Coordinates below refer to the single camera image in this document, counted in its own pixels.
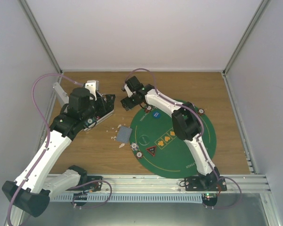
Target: green poker mat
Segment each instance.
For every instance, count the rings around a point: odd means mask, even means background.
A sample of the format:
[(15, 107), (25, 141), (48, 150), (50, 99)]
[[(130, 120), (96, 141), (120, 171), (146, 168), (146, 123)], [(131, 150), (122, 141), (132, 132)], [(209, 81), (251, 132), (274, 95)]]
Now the green poker mat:
[[(202, 139), (212, 159), (216, 151), (215, 130), (205, 114), (200, 117), (204, 125)], [(165, 178), (185, 178), (197, 174), (189, 148), (175, 136), (172, 119), (162, 110), (155, 107), (151, 111), (141, 109), (134, 116), (131, 128), (132, 152), (150, 172)]]

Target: wooden table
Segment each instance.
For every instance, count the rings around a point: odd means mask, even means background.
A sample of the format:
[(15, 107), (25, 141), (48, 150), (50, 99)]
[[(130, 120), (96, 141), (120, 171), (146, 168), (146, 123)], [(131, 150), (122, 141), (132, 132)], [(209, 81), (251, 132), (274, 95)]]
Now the wooden table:
[[(51, 173), (63, 173), (69, 166), (77, 165), (88, 173), (105, 174), (151, 174), (138, 163), (129, 144), (119, 148), (120, 143), (111, 139), (117, 135), (119, 124), (130, 126), (140, 110), (136, 107), (126, 112), (120, 100), (126, 96), (121, 90), (128, 72), (69, 72), (66, 76), (85, 83), (99, 80), (100, 92), (115, 94), (115, 112), (100, 125), (88, 132), (80, 132), (70, 146), (61, 154)], [(135, 73), (144, 85), (153, 84), (148, 73)], [(216, 130), (217, 149), (213, 162), (221, 174), (249, 174), (236, 120), (220, 73), (174, 73), (156, 72), (158, 89), (173, 99), (182, 99), (203, 108)], [(70, 94), (76, 86), (62, 80), (62, 88)], [(57, 116), (60, 105), (55, 103), (52, 118)]]

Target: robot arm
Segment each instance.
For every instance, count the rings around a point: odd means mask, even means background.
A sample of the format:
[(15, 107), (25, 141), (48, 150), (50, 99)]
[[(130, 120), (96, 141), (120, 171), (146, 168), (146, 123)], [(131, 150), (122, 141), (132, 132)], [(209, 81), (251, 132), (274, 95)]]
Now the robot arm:
[(65, 190), (85, 183), (81, 178), (81, 169), (73, 167), (64, 174), (45, 181), (53, 165), (70, 145), (81, 130), (90, 129), (96, 125), (97, 119), (106, 118), (114, 109), (115, 95), (101, 95), (98, 92), (98, 81), (88, 81), (84, 88), (75, 88), (69, 95), (66, 109), (54, 118), (50, 126), (50, 144), (44, 152), (46, 140), (40, 147), (33, 160), (26, 169), (15, 179), (6, 181), (2, 190), (10, 201), (25, 180), (14, 205), (30, 215), (37, 217), (47, 208), (50, 198), (64, 192)]
[(219, 173), (207, 153), (202, 138), (199, 137), (201, 132), (200, 124), (190, 111), (180, 107), (180, 105), (184, 105), (195, 111), (193, 104), (189, 102), (184, 104), (157, 93), (153, 86), (144, 86), (135, 76), (125, 82), (123, 90), (126, 91), (128, 95), (128, 97), (121, 100), (122, 106), (126, 110), (132, 109), (141, 103), (146, 103), (157, 107), (172, 118), (175, 135), (186, 143), (196, 162), (201, 184), (205, 189), (215, 184), (217, 178), (211, 166), (218, 175)]

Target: black bracket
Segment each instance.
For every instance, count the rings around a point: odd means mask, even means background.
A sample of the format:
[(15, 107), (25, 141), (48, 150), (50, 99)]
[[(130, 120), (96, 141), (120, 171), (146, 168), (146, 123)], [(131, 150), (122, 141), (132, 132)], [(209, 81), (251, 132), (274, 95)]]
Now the black bracket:
[[(204, 190), (199, 176), (187, 177), (183, 180), (183, 182), (184, 182), (185, 190), (188, 192), (202, 192)], [(227, 191), (225, 179), (219, 180), (218, 182), (215, 183), (214, 186), (211, 186), (208, 189), (206, 189), (206, 191), (208, 192)]]
[[(74, 170), (78, 174), (80, 174), (81, 177), (80, 177), (80, 181), (78, 183), (78, 186), (86, 184), (86, 183), (88, 183), (90, 181), (93, 181), (93, 180), (102, 180), (103, 179), (102, 176), (88, 176), (86, 170), (84, 170), (81, 167), (75, 166), (75, 165), (70, 166), (68, 169), (69, 170)], [(71, 189), (69, 191), (87, 191), (87, 190), (92, 190), (93, 192), (96, 192), (96, 191), (100, 191), (101, 188), (102, 188), (101, 183), (100, 184), (91, 183), (91, 184), (85, 185), (85, 186), (80, 187), (80, 188)]]
[[(86, 178), (86, 182), (89, 182), (89, 181), (94, 181), (94, 180), (102, 180), (103, 177), (102, 176), (87, 176)], [(79, 193), (74, 193), (74, 197), (75, 198), (75, 201), (77, 200), (84, 200), (86, 201), (87, 200), (87, 194), (89, 192), (97, 192), (97, 191), (100, 191), (102, 189), (102, 183), (99, 182), (99, 183), (91, 183), (91, 184), (88, 184), (88, 185), (85, 185), (84, 187), (80, 187), (80, 188), (76, 188), (76, 189), (71, 189), (69, 191), (81, 191)], [(75, 202), (74, 203), (77, 205), (77, 206), (83, 206), (85, 205), (87, 202)]]
[(131, 97), (125, 97), (121, 100), (122, 106), (126, 111), (131, 110), (137, 105), (146, 103), (145, 96), (151, 89), (154, 89), (154, 87), (150, 84), (144, 86), (138, 81), (136, 76), (129, 78), (125, 83), (133, 93)]
[(54, 118), (50, 130), (62, 133), (62, 137), (74, 140), (76, 135), (88, 127), (88, 119), (99, 119), (114, 109), (114, 94), (101, 96), (96, 93), (97, 100), (86, 88), (75, 88), (69, 95), (69, 104), (64, 105), (60, 114)]

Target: white wall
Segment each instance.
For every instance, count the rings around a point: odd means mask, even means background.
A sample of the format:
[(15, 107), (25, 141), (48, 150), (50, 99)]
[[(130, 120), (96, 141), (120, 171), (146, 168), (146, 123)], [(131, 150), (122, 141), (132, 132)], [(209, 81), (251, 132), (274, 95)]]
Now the white wall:
[(261, 0), (28, 0), (63, 70), (221, 71)]
[[(31, 86), (38, 76), (53, 72), (18, 1), (0, 1), (0, 225), (8, 208), (1, 187), (6, 180), (14, 180), (32, 159), (42, 127), (31, 101)], [(40, 82), (36, 90), (43, 112), (52, 82)]]
[(272, 0), (228, 79), (255, 157), (283, 219), (283, 0)]

